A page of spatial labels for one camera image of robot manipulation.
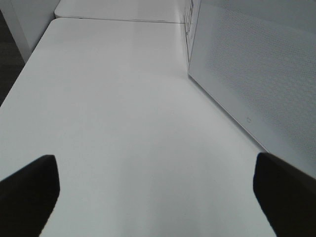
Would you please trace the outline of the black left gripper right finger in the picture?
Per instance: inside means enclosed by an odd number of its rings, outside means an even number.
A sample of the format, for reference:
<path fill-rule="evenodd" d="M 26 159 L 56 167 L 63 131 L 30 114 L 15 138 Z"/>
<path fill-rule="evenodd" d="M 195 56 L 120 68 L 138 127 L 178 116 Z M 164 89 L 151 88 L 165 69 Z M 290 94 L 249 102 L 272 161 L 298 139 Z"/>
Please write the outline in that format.
<path fill-rule="evenodd" d="M 316 180 L 270 153 L 259 153 L 253 191 L 278 237 L 316 235 Z"/>

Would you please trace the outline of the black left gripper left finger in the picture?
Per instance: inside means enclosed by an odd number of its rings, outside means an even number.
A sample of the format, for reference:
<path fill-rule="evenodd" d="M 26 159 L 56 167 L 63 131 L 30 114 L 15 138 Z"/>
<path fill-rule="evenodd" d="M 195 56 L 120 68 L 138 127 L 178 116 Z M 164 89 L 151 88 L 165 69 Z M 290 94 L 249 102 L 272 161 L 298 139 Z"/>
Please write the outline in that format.
<path fill-rule="evenodd" d="M 38 237 L 60 194 L 57 161 L 44 155 L 0 182 L 0 235 Z"/>

